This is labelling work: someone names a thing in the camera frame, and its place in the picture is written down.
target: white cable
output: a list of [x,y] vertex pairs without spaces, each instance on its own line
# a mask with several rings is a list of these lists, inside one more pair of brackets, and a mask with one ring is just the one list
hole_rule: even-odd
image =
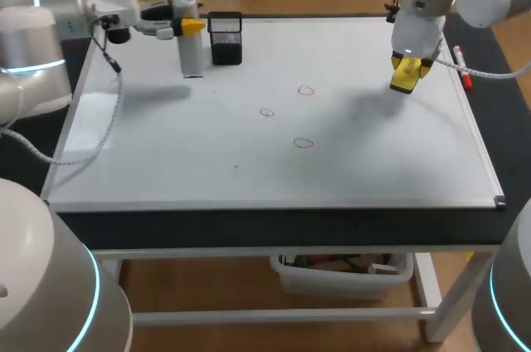
[[9,71],[4,71],[3,68],[0,68],[0,71],[11,77],[11,79],[15,83],[15,87],[17,88],[17,111],[15,111],[15,115],[13,116],[13,118],[11,118],[11,121],[4,125],[4,128],[11,128],[11,125],[17,122],[18,117],[20,117],[20,114],[22,113],[22,107],[24,106],[24,94],[22,92],[22,87],[18,83],[17,77],[13,73]]
[[441,63],[443,66],[447,66],[455,70],[458,70],[459,72],[468,72],[471,76],[479,76],[481,78],[490,78],[491,80],[511,80],[513,78],[518,78],[519,76],[522,76],[523,74],[525,74],[527,71],[531,69],[531,61],[530,61],[528,64],[525,65],[524,68],[516,72],[510,72],[509,74],[491,74],[489,72],[471,70],[470,68],[458,66],[454,63],[448,63],[440,58],[436,58],[435,61],[437,63]]
[[55,160],[52,157],[48,157],[47,155],[41,153],[37,147],[35,147],[32,142],[30,142],[28,139],[26,139],[24,136],[19,134],[18,132],[15,132],[13,130],[9,130],[7,127],[0,128],[0,134],[4,134],[6,136],[9,136],[11,138],[14,138],[17,142],[21,143],[24,147],[26,147],[30,153],[32,153],[35,157],[37,157],[39,160],[44,161],[47,164],[54,164],[54,165],[74,165],[74,164],[82,164],[86,163],[88,161],[91,161],[95,159],[98,154],[101,152],[103,147],[105,146],[105,143],[107,143],[107,139],[110,136],[110,133],[113,130],[114,123],[116,120],[116,117],[118,115],[120,102],[122,100],[122,94],[124,89],[124,82],[122,80],[121,73],[116,73],[117,80],[118,80],[118,96],[116,97],[116,104],[114,105],[113,114],[110,117],[109,125],[107,126],[107,130],[105,131],[105,134],[103,135],[103,138],[101,138],[100,142],[95,147],[94,152],[89,155],[88,157],[85,157],[83,159],[76,159],[72,161],[59,161]]

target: wooden floor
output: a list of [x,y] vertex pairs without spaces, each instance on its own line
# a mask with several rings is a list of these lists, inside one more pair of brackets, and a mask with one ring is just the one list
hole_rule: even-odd
[[[201,0],[203,11],[237,10],[245,13],[307,14],[383,12],[390,0]],[[496,36],[516,70],[529,59],[529,15],[495,28]],[[531,101],[531,74],[520,80]],[[463,253],[433,254],[443,292],[466,263]],[[352,301],[285,295],[265,258],[202,259],[128,262],[122,285],[133,311],[216,310],[249,308],[355,306]],[[415,290],[406,285],[393,290],[383,306],[413,306]],[[301,325],[205,325],[137,329],[133,352],[170,350],[276,351],[276,352],[413,352],[475,350],[470,316],[463,319],[443,345],[428,345],[416,322],[301,324]]]

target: metal frame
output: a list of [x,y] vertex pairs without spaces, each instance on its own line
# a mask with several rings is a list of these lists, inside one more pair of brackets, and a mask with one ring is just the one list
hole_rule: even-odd
[[[133,314],[137,326],[348,322],[372,320],[428,320],[426,337],[429,342],[442,342],[470,309],[481,280],[494,255],[493,246],[434,246],[434,247],[247,247],[247,248],[183,248],[163,250],[94,251],[102,264],[119,277],[123,259],[172,259],[192,257],[260,257],[277,254],[410,252],[414,254],[415,277],[423,307],[401,308],[339,308],[285,310],[214,310],[187,312],[149,312]],[[430,253],[426,251],[477,252],[460,274],[445,298],[436,279]]]

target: yellow object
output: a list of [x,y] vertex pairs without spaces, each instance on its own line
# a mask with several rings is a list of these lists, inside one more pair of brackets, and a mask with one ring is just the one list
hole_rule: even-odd
[[197,32],[200,32],[207,24],[201,20],[196,20],[195,18],[184,18],[181,20],[181,30],[183,35],[193,35]]
[[421,66],[421,78],[424,78],[425,76],[427,76],[430,70],[431,70],[431,67]]
[[402,57],[391,56],[392,68],[396,70],[400,65],[400,61],[402,61]]
[[391,89],[410,94],[421,77],[421,59],[404,57],[391,79]]

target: cable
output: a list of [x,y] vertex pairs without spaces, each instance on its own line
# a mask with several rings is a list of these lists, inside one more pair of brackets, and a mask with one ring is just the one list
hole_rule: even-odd
[[41,153],[37,147],[35,147],[32,142],[30,142],[28,139],[26,139],[24,136],[19,134],[18,132],[15,132],[14,130],[10,130],[8,128],[0,128],[0,134],[4,134],[6,136],[9,136],[10,138],[15,139],[17,142],[22,144],[26,149],[33,154],[35,157],[37,157],[39,160],[47,163],[47,164],[53,164],[53,165],[75,165],[75,164],[82,164],[89,161],[92,161],[95,159],[98,154],[100,154],[101,150],[107,143],[107,140],[109,139],[109,136],[112,132],[112,129],[114,127],[114,123],[116,121],[116,117],[118,116],[118,110],[120,107],[120,102],[122,101],[122,92],[124,89],[124,82],[122,80],[122,75],[120,73],[117,74],[118,76],[118,96],[116,98],[116,104],[114,105],[113,114],[110,118],[109,125],[107,126],[107,130],[105,131],[105,134],[103,135],[103,138],[101,138],[98,145],[95,147],[94,151],[91,155],[88,157],[85,157],[83,159],[75,159],[72,161],[60,161],[53,159],[52,157],[48,157],[47,155]]
[[468,72],[471,76],[479,76],[481,78],[490,78],[491,80],[511,80],[513,78],[518,78],[519,76],[522,76],[523,74],[525,74],[527,71],[531,69],[531,61],[530,61],[528,64],[524,66],[524,68],[516,72],[510,72],[509,74],[492,74],[490,72],[471,70],[470,68],[458,66],[454,63],[448,63],[439,58],[436,58],[435,61],[437,63],[442,64],[443,66],[447,66],[447,67],[453,68],[454,70],[458,70],[459,72]]
[[[123,92],[124,92],[124,80],[122,78],[122,69],[119,66],[119,64],[116,62],[116,60],[113,59],[112,57],[110,57],[109,54],[107,54],[107,51],[106,51],[107,50],[107,29],[105,28],[105,22],[107,22],[109,20],[112,20],[112,17],[102,17],[102,18],[98,18],[98,19],[94,20],[92,22],[91,26],[90,26],[90,34],[91,34],[92,39],[94,40],[95,44],[97,45],[97,47],[103,53],[103,56],[104,56],[105,60],[109,63],[111,68],[116,73],[116,79],[118,81],[118,95],[116,96],[116,103],[114,105],[112,116],[110,117],[109,125],[107,125],[107,129],[105,130],[105,133],[104,133],[103,137],[101,138],[100,142],[96,145],[96,147],[95,147],[94,151],[92,152],[92,154],[90,154],[88,157],[85,157],[83,159],[75,159],[75,160],[71,160],[71,161],[56,160],[56,159],[53,159],[52,157],[48,157],[47,155],[43,154],[41,151],[39,151],[39,149],[37,147],[35,147],[35,145],[33,145],[32,142],[30,142],[28,139],[26,139],[24,136],[22,136],[18,132],[15,132],[14,130],[10,130],[9,127],[12,124],[15,123],[15,121],[18,119],[18,117],[19,117],[19,115],[20,115],[20,113],[22,111],[23,94],[22,94],[22,88],[18,85],[18,82],[17,82],[17,87],[19,88],[19,93],[18,93],[17,113],[16,113],[15,117],[13,118],[13,120],[11,120],[5,126],[0,128],[0,134],[4,134],[6,136],[9,136],[10,138],[15,139],[17,142],[19,142],[24,147],[26,147],[27,150],[31,154],[33,154],[39,160],[41,160],[41,161],[43,161],[43,162],[45,162],[47,164],[53,164],[53,165],[82,164],[82,163],[87,163],[89,161],[92,161],[93,159],[95,159],[100,154],[101,150],[104,148],[105,144],[107,143],[107,140],[109,139],[110,134],[111,134],[111,132],[112,132],[112,130],[114,128],[114,123],[116,121],[116,117],[118,116],[118,111],[119,111],[119,108],[121,106],[120,103],[122,101],[122,95],[123,95]],[[104,42],[103,46],[101,46],[100,42],[95,37],[95,33],[94,33],[95,25],[98,24],[99,22],[102,22],[102,27],[105,29],[105,42]]]

